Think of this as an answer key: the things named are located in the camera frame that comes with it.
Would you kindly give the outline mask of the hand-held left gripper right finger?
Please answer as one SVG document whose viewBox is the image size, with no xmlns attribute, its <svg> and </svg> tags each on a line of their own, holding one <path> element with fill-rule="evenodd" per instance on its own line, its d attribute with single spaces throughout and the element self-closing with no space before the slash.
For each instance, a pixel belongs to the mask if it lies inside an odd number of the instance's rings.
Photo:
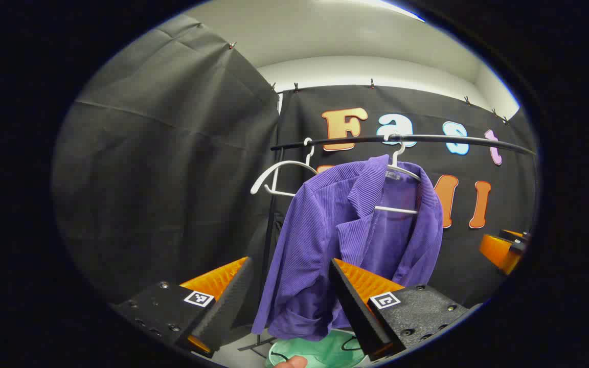
<svg viewBox="0 0 589 368">
<path fill-rule="evenodd" d="M 362 351 L 372 361 L 420 349 L 470 317 L 431 286 L 395 282 L 332 259 L 329 279 Z"/>
</svg>

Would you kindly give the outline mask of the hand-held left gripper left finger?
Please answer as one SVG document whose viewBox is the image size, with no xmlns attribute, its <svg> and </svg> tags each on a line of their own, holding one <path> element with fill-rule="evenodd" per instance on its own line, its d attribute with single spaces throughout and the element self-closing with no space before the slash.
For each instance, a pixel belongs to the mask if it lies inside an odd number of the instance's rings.
<svg viewBox="0 0 589 368">
<path fill-rule="evenodd" d="M 254 277 L 243 257 L 183 283 L 157 282 L 112 309 L 150 337 L 212 358 L 229 335 Z"/>
</svg>

